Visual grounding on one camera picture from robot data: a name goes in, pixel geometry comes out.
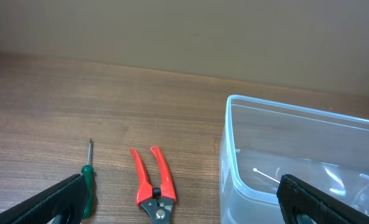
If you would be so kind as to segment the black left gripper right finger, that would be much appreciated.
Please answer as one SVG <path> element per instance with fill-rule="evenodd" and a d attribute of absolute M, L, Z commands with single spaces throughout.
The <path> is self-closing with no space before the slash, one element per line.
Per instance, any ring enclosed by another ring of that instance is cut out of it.
<path fill-rule="evenodd" d="M 369 216 L 285 174 L 276 193 L 285 224 L 369 224 Z"/>

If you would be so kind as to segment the red handled pruning shears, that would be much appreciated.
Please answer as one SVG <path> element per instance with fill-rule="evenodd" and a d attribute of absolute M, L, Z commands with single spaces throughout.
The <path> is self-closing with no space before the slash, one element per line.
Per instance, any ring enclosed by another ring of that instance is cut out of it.
<path fill-rule="evenodd" d="M 150 152 L 159 168 L 161 177 L 159 187 L 153 187 L 150 183 L 146 166 L 138 151 L 130 149 L 139 181 L 136 205 L 148 215 L 152 224 L 171 224 L 173 208 L 177 202 L 174 182 L 160 147 L 152 146 Z"/>

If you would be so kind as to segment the green handled screwdriver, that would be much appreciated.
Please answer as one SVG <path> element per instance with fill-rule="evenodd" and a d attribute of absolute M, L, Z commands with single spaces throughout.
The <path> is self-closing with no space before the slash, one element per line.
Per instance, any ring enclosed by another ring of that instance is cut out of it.
<path fill-rule="evenodd" d="M 86 180 L 86 186 L 88 189 L 88 201 L 86 203 L 84 212 L 83 212 L 83 219 L 89 218 L 91 215 L 91 210 L 93 206 L 93 176 L 94 176 L 94 168 L 91 165 L 92 159 L 92 150 L 93 150 L 93 140 L 90 138 L 89 145 L 88 145 L 88 156 L 86 165 L 82 167 L 82 175 Z"/>

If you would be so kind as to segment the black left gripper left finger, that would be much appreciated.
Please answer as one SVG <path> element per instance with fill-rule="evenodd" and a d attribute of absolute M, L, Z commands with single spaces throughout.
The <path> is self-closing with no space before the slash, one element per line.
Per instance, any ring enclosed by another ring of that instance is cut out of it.
<path fill-rule="evenodd" d="M 74 174 L 0 213 L 0 224 L 79 224 L 87 201 L 85 177 Z"/>

